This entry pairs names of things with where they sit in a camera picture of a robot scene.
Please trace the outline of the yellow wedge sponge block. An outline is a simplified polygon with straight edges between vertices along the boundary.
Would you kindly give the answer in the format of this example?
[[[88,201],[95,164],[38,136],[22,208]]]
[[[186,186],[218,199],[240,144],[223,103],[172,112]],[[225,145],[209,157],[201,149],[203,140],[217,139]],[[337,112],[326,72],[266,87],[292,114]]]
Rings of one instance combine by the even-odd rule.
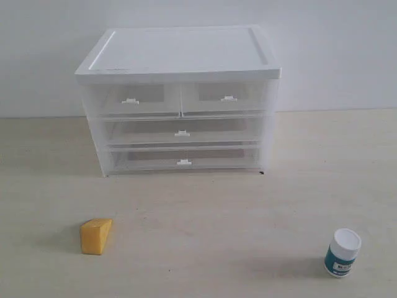
[[[81,252],[101,255],[112,227],[112,219],[91,219],[80,226]]]

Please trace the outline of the clear wide drawer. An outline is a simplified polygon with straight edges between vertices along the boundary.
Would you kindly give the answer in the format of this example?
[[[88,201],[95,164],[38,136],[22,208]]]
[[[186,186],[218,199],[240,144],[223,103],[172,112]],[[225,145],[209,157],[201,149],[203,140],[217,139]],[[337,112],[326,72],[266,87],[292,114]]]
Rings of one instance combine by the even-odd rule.
[[[125,120],[105,123],[109,145],[258,141],[262,118]]]
[[[255,146],[130,149],[110,155],[116,172],[262,168]]]

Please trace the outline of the clear bottom wide drawer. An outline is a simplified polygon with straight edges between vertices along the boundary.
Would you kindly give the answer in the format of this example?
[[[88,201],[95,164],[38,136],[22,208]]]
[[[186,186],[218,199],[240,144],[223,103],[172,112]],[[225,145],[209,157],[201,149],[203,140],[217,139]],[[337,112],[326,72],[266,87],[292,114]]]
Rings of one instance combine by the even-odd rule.
[[[110,155],[116,172],[262,168],[255,146],[130,149]]]

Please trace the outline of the clear middle wide drawer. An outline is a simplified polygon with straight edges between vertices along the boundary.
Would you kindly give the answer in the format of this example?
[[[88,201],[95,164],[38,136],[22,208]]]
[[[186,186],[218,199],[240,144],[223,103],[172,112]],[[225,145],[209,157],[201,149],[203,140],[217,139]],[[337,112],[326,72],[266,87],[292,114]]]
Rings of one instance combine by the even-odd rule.
[[[262,118],[125,120],[105,123],[109,145],[258,141]]]

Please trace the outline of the white plastic drawer cabinet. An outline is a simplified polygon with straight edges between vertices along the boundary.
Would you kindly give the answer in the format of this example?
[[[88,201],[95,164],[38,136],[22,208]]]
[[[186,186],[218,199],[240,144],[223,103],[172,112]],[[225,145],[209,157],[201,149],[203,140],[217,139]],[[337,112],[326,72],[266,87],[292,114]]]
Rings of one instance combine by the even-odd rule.
[[[255,25],[115,28],[107,30],[75,71],[82,103],[91,131],[102,174],[105,177],[144,171],[116,172],[110,153],[130,149],[168,149],[174,147],[255,146],[259,149],[261,169],[269,165],[274,132],[275,103],[282,69],[273,56],[261,29]],[[255,114],[182,114],[182,86],[189,83],[265,82],[265,109]],[[112,86],[134,84],[175,84],[179,87],[181,111],[178,116],[109,116],[99,108]],[[262,118],[258,141],[150,143],[109,145],[105,123],[125,120],[176,120]],[[189,169],[228,170],[228,169]]]

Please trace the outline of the teal bottle with white cap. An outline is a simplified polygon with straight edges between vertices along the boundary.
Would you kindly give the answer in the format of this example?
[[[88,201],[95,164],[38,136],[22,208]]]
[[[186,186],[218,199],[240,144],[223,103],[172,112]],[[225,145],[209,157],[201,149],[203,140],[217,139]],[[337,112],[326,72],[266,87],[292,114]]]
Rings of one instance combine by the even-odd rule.
[[[349,228],[337,229],[324,257],[326,271],[337,278],[349,275],[361,246],[362,240],[355,231]]]

